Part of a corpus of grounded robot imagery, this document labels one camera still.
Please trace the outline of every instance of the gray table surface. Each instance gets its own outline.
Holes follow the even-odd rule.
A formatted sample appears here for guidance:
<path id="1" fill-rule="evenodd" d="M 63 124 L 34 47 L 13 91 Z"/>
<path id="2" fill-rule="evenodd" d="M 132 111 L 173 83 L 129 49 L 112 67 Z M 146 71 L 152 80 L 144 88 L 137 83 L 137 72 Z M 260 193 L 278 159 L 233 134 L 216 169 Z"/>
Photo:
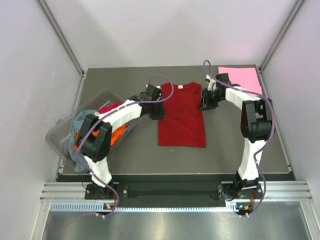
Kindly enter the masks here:
<path id="1" fill-rule="evenodd" d="M 254 65 L 236 66 L 254 67 Z M 214 75 L 217 66 L 212 66 Z M 127 99 L 146 88 L 149 78 L 156 74 L 170 77 L 174 84 L 200 83 L 204 88 L 205 72 L 202 66 L 163 66 L 90 68 L 87 72 L 80 105 L 102 89 Z M 161 85 L 165 79 L 156 78 Z M 244 138 L 240 131 L 241 111 L 229 102 L 203 112 L 206 148 L 158 146 L 158 122 L 147 116 L 140 118 L 138 126 L 117 149 L 107 156 L 111 174 L 227 174 L 239 168 Z M 263 152 L 261 169 L 264 173 L 288 173 L 287 162 L 275 133 L 269 147 Z M 72 173 L 65 168 L 64 173 Z"/>

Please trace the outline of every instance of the pink towel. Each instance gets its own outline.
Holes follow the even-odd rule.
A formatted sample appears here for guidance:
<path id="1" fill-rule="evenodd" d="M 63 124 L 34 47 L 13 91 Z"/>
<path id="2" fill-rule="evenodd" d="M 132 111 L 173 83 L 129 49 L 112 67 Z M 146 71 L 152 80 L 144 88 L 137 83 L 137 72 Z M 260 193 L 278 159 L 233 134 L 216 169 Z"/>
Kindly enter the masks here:
<path id="1" fill-rule="evenodd" d="M 234 68 L 234 67 L 218 67 L 219 74 L 229 74 L 232 84 L 239 84 L 243 89 L 258 94 L 262 94 L 257 71 L 254 67 Z"/>

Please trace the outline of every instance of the orange cloth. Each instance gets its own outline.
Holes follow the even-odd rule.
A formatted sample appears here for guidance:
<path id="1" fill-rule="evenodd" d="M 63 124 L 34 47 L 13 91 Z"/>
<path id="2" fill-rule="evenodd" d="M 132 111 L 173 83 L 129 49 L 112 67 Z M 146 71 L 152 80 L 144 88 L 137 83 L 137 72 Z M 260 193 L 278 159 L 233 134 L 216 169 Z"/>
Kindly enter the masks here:
<path id="1" fill-rule="evenodd" d="M 120 126 L 120 127 L 118 127 L 113 133 L 112 133 L 112 135 L 111 135 L 111 142 L 110 142 L 110 147 L 112 147 L 117 141 L 118 141 L 118 139 L 124 134 L 124 132 L 125 132 L 125 130 L 126 130 L 126 128 L 127 128 L 128 126 L 126 126 L 126 125 L 122 125 L 122 126 Z M 92 132 L 92 134 L 94 135 L 94 136 L 97 136 L 98 135 L 98 132 L 99 131 L 97 131 L 97 132 Z M 78 138 L 78 136 L 79 136 L 79 133 L 80 133 L 80 130 L 76 133 L 76 135 L 75 135 L 75 138 L 74 138 L 74 151 L 77 151 L 78 150 L 78 147 L 76 146 L 76 141 L 77 141 L 77 138 Z"/>
<path id="2" fill-rule="evenodd" d="M 111 135 L 111 143 L 110 146 L 112 147 L 116 141 L 124 134 L 126 128 L 128 126 L 122 125 L 121 127 L 118 127 Z"/>

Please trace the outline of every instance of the metal floor plate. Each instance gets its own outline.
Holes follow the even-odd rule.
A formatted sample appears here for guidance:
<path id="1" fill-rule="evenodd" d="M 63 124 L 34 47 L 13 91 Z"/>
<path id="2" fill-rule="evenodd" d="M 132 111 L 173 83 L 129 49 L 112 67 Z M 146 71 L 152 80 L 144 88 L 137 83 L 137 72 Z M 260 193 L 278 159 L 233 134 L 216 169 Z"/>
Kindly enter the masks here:
<path id="1" fill-rule="evenodd" d="M 119 212 L 103 220 L 83 212 L 50 212 L 43 240 L 310 240 L 299 202 L 267 202 L 250 217 L 227 212 Z"/>

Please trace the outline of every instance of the cable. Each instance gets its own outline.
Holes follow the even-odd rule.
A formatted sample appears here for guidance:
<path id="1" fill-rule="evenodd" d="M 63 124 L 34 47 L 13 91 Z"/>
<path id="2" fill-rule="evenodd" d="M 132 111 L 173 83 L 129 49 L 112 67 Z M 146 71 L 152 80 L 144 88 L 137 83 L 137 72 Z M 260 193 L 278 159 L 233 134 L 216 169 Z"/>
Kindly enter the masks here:
<path id="1" fill-rule="evenodd" d="M 212 87 L 211 87 L 211 91 L 214 90 L 214 87 L 217 85 L 217 83 L 215 82 L 214 84 L 212 84 Z"/>
<path id="2" fill-rule="evenodd" d="M 209 66 L 209 71 L 207 70 L 206 68 L 206 63 L 208 63 L 208 66 Z M 233 86 L 230 86 L 222 81 L 219 81 L 218 79 L 216 79 L 215 77 L 213 77 L 211 75 L 211 63 L 209 60 L 204 60 L 203 62 L 203 68 L 204 68 L 204 71 L 206 72 L 207 75 L 210 76 L 210 78 L 214 79 L 217 83 L 221 84 L 222 86 L 226 87 L 226 88 L 230 88 L 230 89 L 234 89 L 234 90 L 237 90 L 239 91 L 238 88 L 236 87 L 233 87 Z M 267 191 L 267 182 L 266 182 L 266 178 L 265 176 L 263 175 L 261 169 L 260 169 L 260 166 L 258 165 L 258 160 L 257 160 L 257 154 L 261 153 L 271 142 L 271 139 L 273 138 L 274 136 L 274 132 L 275 132 L 275 128 L 276 128 L 276 124 L 275 124 L 275 120 L 276 120 L 276 117 L 275 117 L 275 112 L 274 112 L 274 109 L 271 105 L 271 103 L 269 102 L 268 98 L 266 98 L 265 96 L 263 96 L 262 94 L 260 93 L 257 93 L 257 92 L 253 92 L 253 91 L 247 91 L 247 90 L 243 90 L 242 92 L 246 93 L 246 94 L 252 94 L 252 95 L 255 95 L 261 99 L 263 99 L 266 104 L 268 105 L 269 109 L 270 109 L 270 112 L 271 112 L 271 133 L 270 133 L 270 136 L 268 138 L 268 140 L 265 142 L 265 144 L 263 145 L 262 148 L 260 148 L 258 151 L 256 151 L 253 155 L 253 158 L 254 158 L 254 162 L 255 162 L 255 166 L 256 166 L 256 169 L 259 173 L 259 175 L 261 176 L 262 180 L 263 180 L 263 185 L 264 185 L 264 189 L 263 189 L 263 194 L 262 194 L 262 197 L 260 199 L 260 201 L 258 202 L 258 204 L 256 205 L 256 207 L 253 209 L 253 211 L 251 213 L 248 214 L 247 217 L 253 215 L 260 207 L 262 201 L 264 200 L 265 198 L 265 195 L 266 195 L 266 191 Z"/>
<path id="3" fill-rule="evenodd" d="M 87 190 L 87 188 L 84 186 L 84 182 L 81 183 L 82 184 L 82 187 Z"/>
<path id="4" fill-rule="evenodd" d="M 253 192 L 250 192 L 250 204 L 251 204 L 251 206 L 254 206 L 254 204 L 255 204 L 255 196 L 254 196 Z"/>
<path id="5" fill-rule="evenodd" d="M 92 131 L 96 128 L 96 126 L 101 123 L 105 118 L 111 116 L 112 114 L 126 108 L 126 107 L 129 107 L 131 105 L 134 105 L 134 104 L 153 104 L 153 103 L 162 103 L 166 100 L 168 100 L 169 98 L 171 98 L 171 96 L 174 94 L 174 84 L 172 83 L 172 80 L 165 76 L 165 75 L 161 75 L 161 74 L 158 74 L 158 75 L 154 75 L 152 76 L 149 80 L 148 80 L 148 84 L 150 84 L 150 82 L 154 79 L 154 78 L 157 78 L 157 77 L 160 77 L 160 78 L 165 78 L 169 81 L 170 85 L 171 85 L 171 93 L 169 94 L 169 96 L 167 96 L 166 98 L 164 99 L 160 99 L 160 100 L 151 100 L 151 101 L 135 101 L 135 102 L 131 102 L 131 103 L 128 103 L 127 105 L 125 106 L 121 106 L 119 109 L 115 109 L 109 113 L 107 113 L 106 115 L 104 115 L 102 118 L 100 118 L 90 129 L 89 131 L 87 132 L 87 134 L 84 136 L 83 140 L 81 141 L 80 145 L 78 146 L 78 150 L 76 151 L 76 154 L 75 154 L 75 161 L 77 163 L 79 163 L 81 166 L 83 166 L 84 168 L 86 168 L 87 170 L 89 170 L 90 174 L 95 177 L 95 179 L 97 179 L 101 184 L 103 184 L 104 186 L 106 186 L 108 189 L 110 189 L 113 194 L 114 194 L 114 207 L 112 208 L 112 210 L 107 214 L 105 215 L 105 217 L 110 217 L 112 214 L 115 213 L 115 210 L 116 208 L 118 207 L 118 204 L 119 204 L 119 195 L 117 193 L 117 191 L 110 185 L 108 185 L 107 183 L 105 183 L 104 181 L 102 181 L 98 176 L 95 175 L 95 173 L 92 171 L 92 169 L 90 169 L 89 166 L 83 164 L 81 161 L 79 161 L 79 154 L 81 152 L 81 149 L 83 147 L 83 145 L 85 144 L 86 140 L 88 139 L 88 137 L 91 135 Z M 94 215 L 95 213 L 93 212 L 89 212 L 89 213 L 85 213 L 83 215 L 80 215 L 78 216 L 77 218 L 75 218 L 74 220 L 72 220 L 71 222 L 69 222 L 66 226 L 64 226 L 61 230 L 59 230 L 58 232 L 54 232 L 53 231 L 53 227 L 52 227 L 52 222 L 50 224 L 50 230 L 51 232 L 54 234 L 54 235 L 59 235 L 60 233 L 62 233 L 67 227 L 69 227 L 72 223 L 74 223 L 75 221 L 81 219 L 82 217 L 84 216 L 88 216 L 88 215 Z"/>

